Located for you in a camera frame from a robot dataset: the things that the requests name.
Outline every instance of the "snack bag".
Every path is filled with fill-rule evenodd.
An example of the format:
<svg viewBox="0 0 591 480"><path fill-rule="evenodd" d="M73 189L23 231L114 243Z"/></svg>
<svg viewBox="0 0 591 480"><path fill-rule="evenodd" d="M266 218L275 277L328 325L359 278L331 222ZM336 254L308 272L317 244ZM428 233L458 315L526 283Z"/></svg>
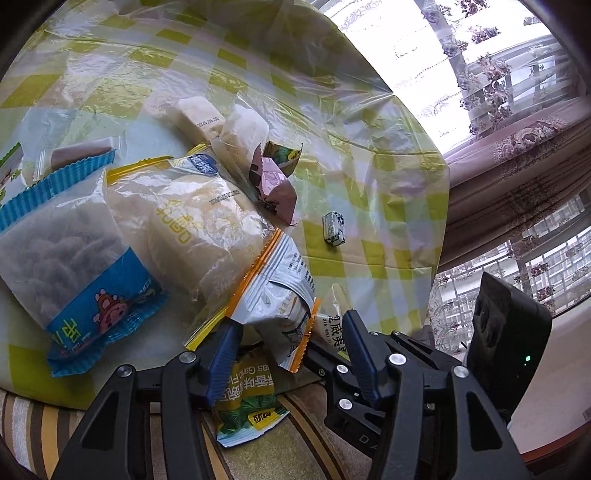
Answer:
<svg viewBox="0 0 591 480"><path fill-rule="evenodd" d="M288 413L275 397L267 359L257 348L237 360L224 395L215 404L217 441L224 447L248 442L273 428Z"/></svg>
<svg viewBox="0 0 591 480"><path fill-rule="evenodd" d="M225 315L252 325L280 367L295 373L319 302L293 239L277 229L232 296Z"/></svg>
<svg viewBox="0 0 591 480"><path fill-rule="evenodd" d="M22 176L22 147L18 143L0 160L0 207L27 189Z"/></svg>
<svg viewBox="0 0 591 480"><path fill-rule="evenodd" d="M86 372L166 300L106 204L114 156L61 168L0 209L0 275L51 335L55 377Z"/></svg>
<svg viewBox="0 0 591 480"><path fill-rule="evenodd" d="M222 177L228 175L207 147L193 151L112 171L109 205L154 275L219 308L273 227Z"/></svg>
<svg viewBox="0 0 591 480"><path fill-rule="evenodd" d="M98 140L69 145L67 147L43 150L33 172L33 181L47 177L51 172L59 170L83 158L95 157L115 150L115 155L125 155L125 137L107 137Z"/></svg>

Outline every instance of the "floral curtain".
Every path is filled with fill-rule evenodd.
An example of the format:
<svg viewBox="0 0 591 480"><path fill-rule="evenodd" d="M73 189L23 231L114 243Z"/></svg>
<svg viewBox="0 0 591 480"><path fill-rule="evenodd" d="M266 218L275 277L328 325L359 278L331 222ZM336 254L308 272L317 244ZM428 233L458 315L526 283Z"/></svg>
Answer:
<svg viewBox="0 0 591 480"><path fill-rule="evenodd" d="M559 102L446 158L450 200L439 271L522 237L591 183L591 98Z"/></svg>

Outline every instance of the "lace curtain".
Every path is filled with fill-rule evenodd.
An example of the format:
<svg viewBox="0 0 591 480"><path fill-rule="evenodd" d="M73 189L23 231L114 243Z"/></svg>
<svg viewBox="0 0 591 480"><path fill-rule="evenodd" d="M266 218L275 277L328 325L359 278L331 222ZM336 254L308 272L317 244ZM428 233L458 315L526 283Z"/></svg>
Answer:
<svg viewBox="0 0 591 480"><path fill-rule="evenodd" d="M438 273L425 325L436 345L451 354L466 350L483 271L534 298L555 316L591 295L589 188L559 210L487 253Z"/></svg>
<svg viewBox="0 0 591 480"><path fill-rule="evenodd" d="M443 154L577 95L568 55L518 0L342 0L322 10Z"/></svg>

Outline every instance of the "yellow checkered tablecloth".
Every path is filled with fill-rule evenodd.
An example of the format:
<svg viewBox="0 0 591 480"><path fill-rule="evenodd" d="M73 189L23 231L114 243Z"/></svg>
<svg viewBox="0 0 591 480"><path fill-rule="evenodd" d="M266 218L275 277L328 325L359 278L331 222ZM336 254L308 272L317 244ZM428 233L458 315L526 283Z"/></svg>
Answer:
<svg viewBox="0 0 591 480"><path fill-rule="evenodd" d="M368 328L419 328L443 243L447 166L363 56L305 2L69 0L0 83L0 145L20 141L33 160L125 131L125 163L182 155L191 145L166 107L205 95L225 114L238 92L273 141L304 144L291 177L301 220L288 233L318 296L340 283ZM347 241L336 249L322 233L331 210L345 218ZM48 339L6 286L0 312L0 387L72 407L84 407L120 363L171 358L193 315L173 297L88 374L51 379Z"/></svg>

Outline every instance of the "clear plastic bag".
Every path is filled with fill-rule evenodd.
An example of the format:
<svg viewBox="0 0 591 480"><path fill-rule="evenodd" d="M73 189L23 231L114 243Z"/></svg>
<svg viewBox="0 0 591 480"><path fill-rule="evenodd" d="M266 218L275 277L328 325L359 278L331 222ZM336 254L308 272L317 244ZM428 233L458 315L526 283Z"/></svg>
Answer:
<svg viewBox="0 0 591 480"><path fill-rule="evenodd" d="M261 151L265 148L268 139L269 124L240 95L230 108L220 136L212 139L217 158L252 200L256 199L248 180L252 157L257 147Z"/></svg>
<svg viewBox="0 0 591 480"><path fill-rule="evenodd" d="M112 182L108 199L122 232L157 278L219 307L274 228L204 152L124 167L129 172Z"/></svg>
<svg viewBox="0 0 591 480"><path fill-rule="evenodd" d="M113 149L115 150L116 158L125 156L125 135L89 140L53 150L42 150L35 163L33 181L39 181L47 177L51 172L78 160L102 155Z"/></svg>
<svg viewBox="0 0 591 480"><path fill-rule="evenodd" d="M51 334L55 376L87 371L165 300L106 204L114 156L69 165L0 209L0 275Z"/></svg>

